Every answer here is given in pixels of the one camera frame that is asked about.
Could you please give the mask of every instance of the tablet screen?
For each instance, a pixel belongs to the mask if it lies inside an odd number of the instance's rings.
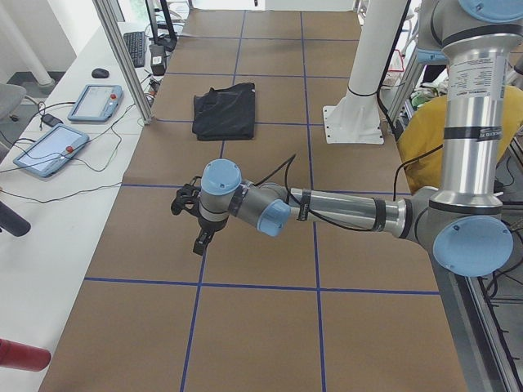
[[[89,87],[76,108],[74,115],[78,117],[100,117],[113,89],[112,86]]]
[[[55,131],[40,140],[27,154],[22,155],[18,160],[23,165],[31,166],[36,170],[44,172],[57,159],[62,159],[62,155],[67,154],[65,149],[80,138],[82,138],[82,135],[76,132],[72,132],[67,128],[57,127]]]

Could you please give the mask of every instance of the label on robot arm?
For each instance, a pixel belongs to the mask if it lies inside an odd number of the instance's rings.
[[[507,59],[503,56],[464,61],[450,66],[448,100],[491,97],[502,100]]]

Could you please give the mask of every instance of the folded black cloth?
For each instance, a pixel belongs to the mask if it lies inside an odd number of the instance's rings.
[[[254,137],[254,83],[194,96],[193,133],[198,140],[249,140]]]

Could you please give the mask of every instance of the yellow cloth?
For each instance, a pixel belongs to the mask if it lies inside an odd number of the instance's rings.
[[[446,112],[446,96],[435,98],[418,109],[397,143],[401,162],[416,158],[443,143]],[[507,86],[503,102],[503,138],[498,145],[498,161],[521,125],[523,125],[523,91]],[[442,157],[443,151],[440,149],[405,168],[412,193],[423,186],[440,187]]]

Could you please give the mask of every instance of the blue tablet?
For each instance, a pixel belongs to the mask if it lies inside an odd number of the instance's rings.
[[[104,123],[118,107],[122,94],[122,87],[118,85],[87,84],[67,119],[73,122]]]
[[[85,144],[89,136],[64,124],[55,125],[13,163],[40,177],[58,172]]]

